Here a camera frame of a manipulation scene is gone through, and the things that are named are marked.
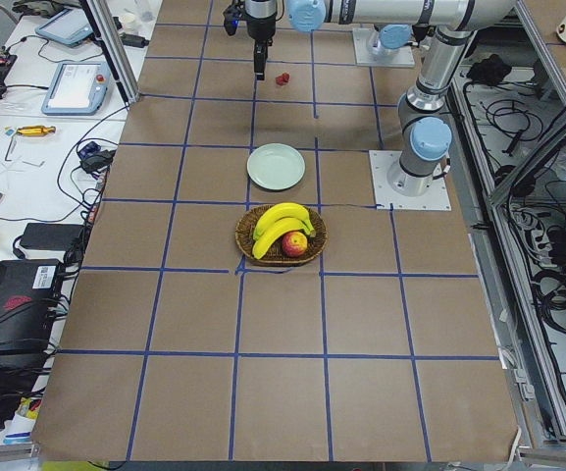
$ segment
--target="screwdriver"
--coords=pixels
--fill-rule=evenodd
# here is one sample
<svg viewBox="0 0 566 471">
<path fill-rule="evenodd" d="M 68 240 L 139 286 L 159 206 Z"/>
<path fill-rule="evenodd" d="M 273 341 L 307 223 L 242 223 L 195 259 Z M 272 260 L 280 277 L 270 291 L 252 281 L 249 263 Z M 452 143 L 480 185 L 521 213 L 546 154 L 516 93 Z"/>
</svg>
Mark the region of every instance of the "screwdriver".
<svg viewBox="0 0 566 471">
<path fill-rule="evenodd" d="M 55 126 L 23 126 L 17 128 L 16 134 L 24 135 L 26 137 L 43 137 L 44 135 L 56 132 Z"/>
</svg>

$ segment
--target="apple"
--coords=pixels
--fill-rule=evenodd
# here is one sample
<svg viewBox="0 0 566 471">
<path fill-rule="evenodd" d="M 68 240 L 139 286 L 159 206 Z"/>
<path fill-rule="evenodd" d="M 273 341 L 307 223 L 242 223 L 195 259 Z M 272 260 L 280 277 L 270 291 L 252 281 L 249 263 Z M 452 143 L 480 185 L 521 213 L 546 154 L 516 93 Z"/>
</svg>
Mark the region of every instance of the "apple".
<svg viewBox="0 0 566 471">
<path fill-rule="evenodd" d="M 283 235 L 283 252 L 287 257 L 297 258 L 306 252 L 309 241 L 300 231 L 292 231 Z"/>
</svg>

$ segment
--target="basket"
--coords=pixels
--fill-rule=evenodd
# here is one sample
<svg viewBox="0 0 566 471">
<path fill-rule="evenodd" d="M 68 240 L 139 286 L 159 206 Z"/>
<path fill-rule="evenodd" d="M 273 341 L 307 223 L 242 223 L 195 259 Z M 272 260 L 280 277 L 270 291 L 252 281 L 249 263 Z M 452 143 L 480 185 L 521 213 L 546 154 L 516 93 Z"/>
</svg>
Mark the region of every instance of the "basket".
<svg viewBox="0 0 566 471">
<path fill-rule="evenodd" d="M 259 218 L 272 206 L 274 205 L 266 204 L 263 206 L 256 206 L 245 213 L 237 223 L 236 230 L 234 231 L 234 239 L 236 240 L 236 244 L 241 252 L 245 255 L 245 258 L 255 265 L 268 267 L 296 267 L 298 265 L 304 265 L 319 256 L 320 253 L 322 253 L 322 250 L 324 250 L 328 239 L 326 225 L 316 211 L 313 211 L 311 208 L 307 208 L 309 210 L 309 218 L 311 219 L 311 223 L 315 229 L 315 236 L 308 237 L 309 246 L 300 257 L 287 257 L 283 253 L 281 237 L 272 244 L 263 258 L 260 260 L 254 258 L 252 255 L 252 246 L 254 245 L 252 233 L 254 232 L 254 228 L 256 227 L 256 223 Z"/>
</svg>

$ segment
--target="yellow banana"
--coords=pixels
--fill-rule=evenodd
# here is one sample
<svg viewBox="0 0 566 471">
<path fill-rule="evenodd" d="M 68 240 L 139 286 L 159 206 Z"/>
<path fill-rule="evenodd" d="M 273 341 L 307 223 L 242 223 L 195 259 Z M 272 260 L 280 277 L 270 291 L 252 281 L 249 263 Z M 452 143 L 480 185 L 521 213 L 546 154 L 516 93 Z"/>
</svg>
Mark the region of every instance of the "yellow banana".
<svg viewBox="0 0 566 471">
<path fill-rule="evenodd" d="M 315 232 L 315 229 L 313 229 L 313 225 L 311 224 L 308 209 L 301 204 L 287 202 L 275 204 L 263 213 L 256 223 L 252 238 L 254 238 L 254 240 L 258 240 L 268 228 L 282 218 L 296 218 L 302 221 L 305 227 L 301 229 L 308 236 Z"/>
<path fill-rule="evenodd" d="M 260 260 L 281 236 L 291 231 L 304 231 L 305 229 L 304 223 L 297 218 L 278 219 L 254 242 L 252 255 Z"/>
</svg>

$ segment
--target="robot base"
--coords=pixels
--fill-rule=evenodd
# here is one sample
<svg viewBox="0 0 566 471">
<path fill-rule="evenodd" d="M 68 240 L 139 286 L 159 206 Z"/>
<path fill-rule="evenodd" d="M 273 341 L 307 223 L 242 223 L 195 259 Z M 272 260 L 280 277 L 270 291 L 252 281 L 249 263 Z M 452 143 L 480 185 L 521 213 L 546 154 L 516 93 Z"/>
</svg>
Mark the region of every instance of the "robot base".
<svg viewBox="0 0 566 471">
<path fill-rule="evenodd" d="M 387 181 L 387 172 L 400 158 L 399 151 L 370 151 L 374 199 L 379 209 L 411 209 L 418 211 L 450 211 L 450 199 L 443 179 L 433 180 L 429 189 L 420 196 L 405 196 L 391 187 Z M 437 165 L 434 175 L 441 173 Z"/>
<path fill-rule="evenodd" d="M 366 27 L 356 27 L 352 30 L 354 42 L 354 53 L 357 58 L 358 66 L 372 67 L 394 67 L 398 69 L 415 67 L 416 61 L 413 59 L 411 47 L 405 46 L 395 50 L 392 54 L 375 56 L 368 50 L 368 39 L 372 35 L 372 30 Z"/>
</svg>

